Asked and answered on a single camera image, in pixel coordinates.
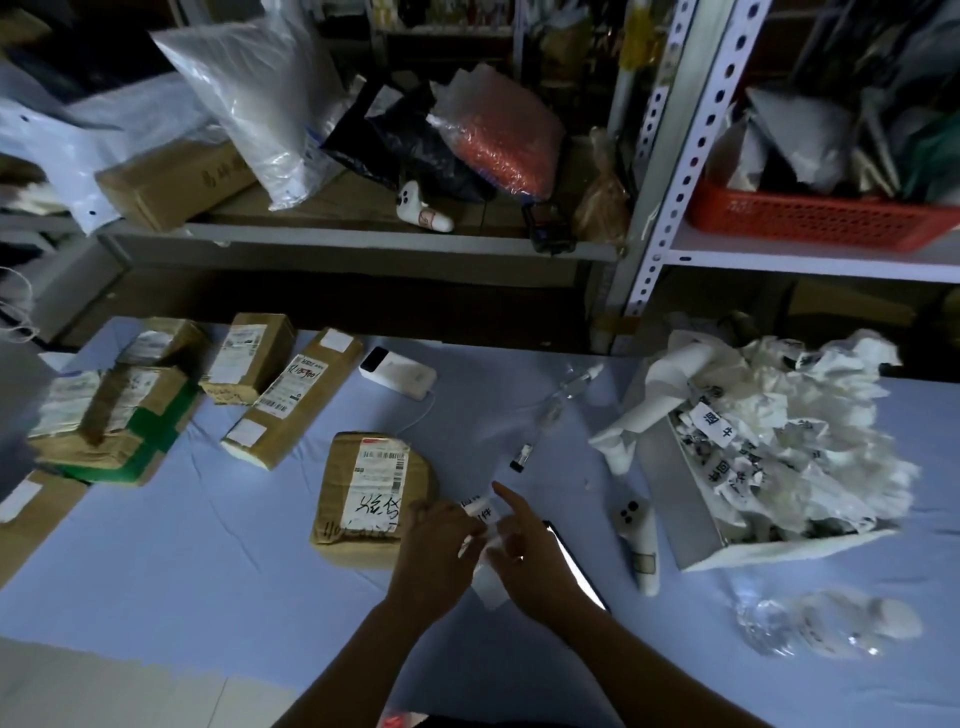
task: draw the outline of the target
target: paper label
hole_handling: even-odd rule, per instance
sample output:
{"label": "paper label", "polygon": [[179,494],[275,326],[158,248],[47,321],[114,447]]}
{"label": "paper label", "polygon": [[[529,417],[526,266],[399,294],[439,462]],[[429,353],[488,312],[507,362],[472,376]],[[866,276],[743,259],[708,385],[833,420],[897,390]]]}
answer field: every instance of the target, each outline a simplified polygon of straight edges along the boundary
{"label": "paper label", "polygon": [[329,365],[299,353],[287,370],[253,404],[261,412],[286,420]]}
{"label": "paper label", "polygon": [[266,330],[266,324],[230,327],[217,358],[210,365],[207,379],[220,384],[238,384],[250,370]]}
{"label": "paper label", "polygon": [[114,432],[127,426],[136,408],[140,406],[150,390],[154,388],[160,372],[130,370],[130,378],[127,380],[117,403],[110,413],[110,419],[107,422],[107,432]]}
{"label": "paper label", "polygon": [[170,342],[173,334],[165,331],[142,331],[139,336],[120,354],[120,360],[126,364],[150,366],[157,364]]}
{"label": "paper label", "polygon": [[396,531],[409,454],[410,448],[400,440],[364,438],[353,466],[341,528]]}
{"label": "paper label", "polygon": [[40,406],[40,421],[30,430],[30,436],[54,435],[77,429],[102,379],[100,372],[81,372],[54,379],[46,401]]}
{"label": "paper label", "polygon": [[467,500],[461,500],[460,505],[467,511],[468,516],[478,519],[485,525],[490,525],[500,520],[499,515],[497,515],[496,510],[490,503],[490,499],[486,496],[474,496],[467,498]]}
{"label": "paper label", "polygon": [[690,410],[690,420],[721,448],[725,448],[736,437],[733,426],[703,402],[697,402],[697,406]]}
{"label": "paper label", "polygon": [[324,338],[320,340],[320,345],[322,347],[327,347],[328,349],[333,349],[335,352],[343,353],[347,350],[347,347],[353,343],[353,337],[348,333],[343,333],[338,331],[336,328],[330,328],[324,334]]}
{"label": "paper label", "polygon": [[20,515],[27,503],[40,492],[41,486],[32,480],[24,480],[0,503],[0,523],[9,523]]}
{"label": "paper label", "polygon": [[253,420],[241,420],[227,433],[227,438],[245,448],[252,448],[267,428]]}

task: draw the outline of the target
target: red plastic basket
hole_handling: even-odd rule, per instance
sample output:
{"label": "red plastic basket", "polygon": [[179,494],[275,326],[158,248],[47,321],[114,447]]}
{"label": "red plastic basket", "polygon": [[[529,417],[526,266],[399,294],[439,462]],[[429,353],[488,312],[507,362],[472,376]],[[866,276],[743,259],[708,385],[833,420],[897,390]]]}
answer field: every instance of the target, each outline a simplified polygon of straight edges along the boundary
{"label": "red plastic basket", "polygon": [[740,192],[704,178],[686,218],[704,232],[905,253],[960,225],[960,207]]}

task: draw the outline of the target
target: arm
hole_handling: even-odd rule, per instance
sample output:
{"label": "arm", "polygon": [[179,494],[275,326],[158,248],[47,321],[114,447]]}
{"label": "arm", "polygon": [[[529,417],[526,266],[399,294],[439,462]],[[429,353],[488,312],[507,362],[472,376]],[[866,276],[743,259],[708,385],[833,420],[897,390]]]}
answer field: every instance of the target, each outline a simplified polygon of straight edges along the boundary
{"label": "arm", "polygon": [[499,483],[493,489],[514,516],[501,522],[506,549],[489,549],[491,564],[516,605],[584,661],[628,728],[766,725],[690,678],[590,601],[527,501]]}
{"label": "arm", "polygon": [[417,503],[406,526],[394,575],[375,606],[337,658],[274,724],[274,728],[374,728],[394,682],[417,640],[460,600],[484,540],[483,523],[459,506]]}

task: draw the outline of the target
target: cardboard box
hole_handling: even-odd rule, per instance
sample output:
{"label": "cardboard box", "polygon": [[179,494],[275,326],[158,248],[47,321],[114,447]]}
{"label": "cardboard box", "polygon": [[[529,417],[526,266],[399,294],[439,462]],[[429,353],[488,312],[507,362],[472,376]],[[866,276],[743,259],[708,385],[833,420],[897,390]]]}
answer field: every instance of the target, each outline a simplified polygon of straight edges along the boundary
{"label": "cardboard box", "polygon": [[11,580],[86,493],[86,486],[32,471],[0,503],[0,587]]}
{"label": "cardboard box", "polygon": [[192,374],[200,366],[209,340],[187,319],[154,316],[143,319],[141,331],[117,357],[118,364],[141,367],[180,367]]}
{"label": "cardboard box", "polygon": [[63,449],[98,445],[120,395],[116,377],[107,372],[58,376],[39,410],[39,421],[27,433],[27,444],[39,457],[55,457]]}
{"label": "cardboard box", "polygon": [[238,313],[200,386],[217,404],[253,404],[290,361],[296,338],[282,313]]}
{"label": "cardboard box", "polygon": [[341,432],[326,457],[310,543],[346,569],[391,569],[400,548],[400,514],[437,497],[430,464],[402,440]]}
{"label": "cardboard box", "polygon": [[97,173],[97,183],[120,214],[157,232],[180,227],[254,182],[229,141],[178,139]]}
{"label": "cardboard box", "polygon": [[86,482],[143,485],[177,441],[200,403],[200,388],[175,367],[118,366],[122,391],[103,442],[78,443],[42,462]]}
{"label": "cardboard box", "polygon": [[363,356],[363,344],[325,328],[297,354],[221,441],[234,457],[272,470],[287,456]]}
{"label": "cardboard box", "polygon": [[[641,365],[624,397],[624,411],[643,401],[647,368]],[[646,475],[657,516],[681,571],[699,571],[775,561],[816,559],[898,533],[895,523],[873,531],[769,544],[736,543],[736,527],[716,521],[701,496],[697,474],[687,460],[670,418],[636,436],[636,458]]]}

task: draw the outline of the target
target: red bubble wrap bag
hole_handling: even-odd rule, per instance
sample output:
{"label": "red bubble wrap bag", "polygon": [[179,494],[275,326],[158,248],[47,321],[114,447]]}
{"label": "red bubble wrap bag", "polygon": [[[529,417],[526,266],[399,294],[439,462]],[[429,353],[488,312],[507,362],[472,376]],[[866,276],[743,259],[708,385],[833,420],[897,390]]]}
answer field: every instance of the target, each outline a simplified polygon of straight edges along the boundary
{"label": "red bubble wrap bag", "polygon": [[549,200],[564,125],[535,94],[485,63],[438,89],[428,121],[474,172],[525,200]]}

